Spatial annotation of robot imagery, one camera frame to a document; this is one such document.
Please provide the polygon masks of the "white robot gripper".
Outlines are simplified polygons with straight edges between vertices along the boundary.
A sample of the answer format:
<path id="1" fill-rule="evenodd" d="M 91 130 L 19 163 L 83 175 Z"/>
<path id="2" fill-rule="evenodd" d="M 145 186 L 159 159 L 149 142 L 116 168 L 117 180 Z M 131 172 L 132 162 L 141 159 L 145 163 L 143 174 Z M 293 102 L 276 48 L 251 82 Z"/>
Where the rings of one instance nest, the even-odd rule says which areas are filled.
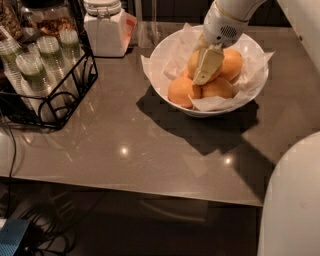
<path id="1" fill-rule="evenodd" d="M 219 69 L 224 59 L 222 44 L 238 41 L 248 24 L 246 14 L 247 8 L 240 0 L 213 1 L 204 19 L 203 33 L 193 48 L 200 50 L 193 77 L 195 84 L 206 84 Z"/>

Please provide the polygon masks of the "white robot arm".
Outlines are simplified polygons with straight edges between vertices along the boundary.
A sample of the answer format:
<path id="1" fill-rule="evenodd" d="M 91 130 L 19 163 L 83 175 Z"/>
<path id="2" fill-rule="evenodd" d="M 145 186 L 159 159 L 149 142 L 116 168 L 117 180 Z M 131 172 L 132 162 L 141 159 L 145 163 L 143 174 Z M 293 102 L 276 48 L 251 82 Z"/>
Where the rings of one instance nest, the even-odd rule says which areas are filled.
<path id="1" fill-rule="evenodd" d="M 214 0 L 206 14 L 194 82 L 208 82 L 222 63 L 222 49 L 238 41 L 267 0 Z M 278 0 L 320 71 L 320 0 Z M 320 256 L 320 132 L 294 144 L 269 180 L 257 256 Z"/>

